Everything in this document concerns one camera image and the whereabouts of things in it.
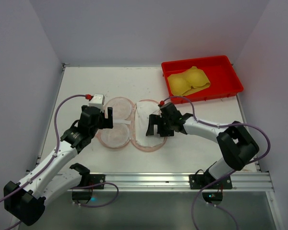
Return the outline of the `white bra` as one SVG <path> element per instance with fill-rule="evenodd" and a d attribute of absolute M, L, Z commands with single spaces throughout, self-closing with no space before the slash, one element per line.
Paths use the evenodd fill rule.
<path fill-rule="evenodd" d="M 143 148 L 159 147 L 165 141 L 165 138 L 160 137 L 153 132 L 152 136 L 146 136 L 149 125 L 149 116 L 159 115 L 159 107 L 156 101 L 144 100 L 136 103 L 135 109 L 135 142 Z"/>

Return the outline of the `floral mesh laundry bag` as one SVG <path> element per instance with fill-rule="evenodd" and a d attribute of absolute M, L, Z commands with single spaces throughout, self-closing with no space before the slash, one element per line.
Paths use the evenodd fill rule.
<path fill-rule="evenodd" d="M 152 152 L 164 146 L 165 141 L 159 147 L 143 148 L 135 142 L 135 109 L 136 103 L 125 97 L 115 97 L 109 100 L 106 108 L 113 108 L 113 125 L 112 129 L 103 129 L 98 131 L 97 138 L 106 148 L 118 150 L 132 143 L 137 149 L 145 152 Z"/>

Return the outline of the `yellow bra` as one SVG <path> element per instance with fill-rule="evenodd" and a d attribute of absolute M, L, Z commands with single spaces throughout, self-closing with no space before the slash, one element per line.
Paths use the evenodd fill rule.
<path fill-rule="evenodd" d="M 167 80 L 173 96 L 188 96 L 211 85 L 205 72 L 195 66 L 182 73 L 171 74 Z"/>

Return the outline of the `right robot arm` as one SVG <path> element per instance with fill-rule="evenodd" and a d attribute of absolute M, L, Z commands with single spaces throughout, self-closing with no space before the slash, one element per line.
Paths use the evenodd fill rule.
<path fill-rule="evenodd" d="M 146 136 L 155 133 L 172 137 L 174 133 L 195 135 L 218 144 L 222 158 L 213 163 L 195 181 L 208 185 L 233 171 L 241 171 L 259 152 L 259 146 L 242 123 L 209 123 L 194 116 L 182 114 L 173 103 L 159 104 L 160 114 L 150 114 Z"/>

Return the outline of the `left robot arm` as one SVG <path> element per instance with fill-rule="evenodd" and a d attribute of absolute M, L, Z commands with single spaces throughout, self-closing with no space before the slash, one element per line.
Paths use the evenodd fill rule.
<path fill-rule="evenodd" d="M 43 215 L 46 205 L 69 189 L 90 189 L 104 182 L 90 183 L 90 171 L 79 163 L 61 176 L 58 172 L 91 143 L 100 129 L 113 128 L 113 109 L 82 106 L 80 119 L 59 139 L 56 147 L 19 182 L 8 182 L 4 189 L 4 208 L 23 224 L 31 226 Z"/>

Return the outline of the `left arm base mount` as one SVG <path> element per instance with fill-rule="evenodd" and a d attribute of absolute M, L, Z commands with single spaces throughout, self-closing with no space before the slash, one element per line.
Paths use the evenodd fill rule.
<path fill-rule="evenodd" d="M 105 174 L 88 174 L 88 175 L 83 175 L 81 178 L 80 183 L 74 187 L 75 188 L 79 188 L 79 187 L 85 187 L 85 186 L 89 186 L 89 185 L 98 185 L 98 186 L 94 186 L 91 189 L 97 189 L 97 190 L 102 190 L 104 189 L 104 185 L 101 184 L 103 182 L 105 182 L 106 180 L 106 175 Z"/>

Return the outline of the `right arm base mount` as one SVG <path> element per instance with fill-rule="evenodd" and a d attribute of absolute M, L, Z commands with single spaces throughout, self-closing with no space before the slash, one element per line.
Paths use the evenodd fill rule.
<path fill-rule="evenodd" d="M 191 190 L 202 189 L 210 183 L 214 184 L 207 189 L 224 190 L 233 188 L 230 176 L 215 183 L 215 179 L 201 169 L 189 175 L 189 185 Z"/>

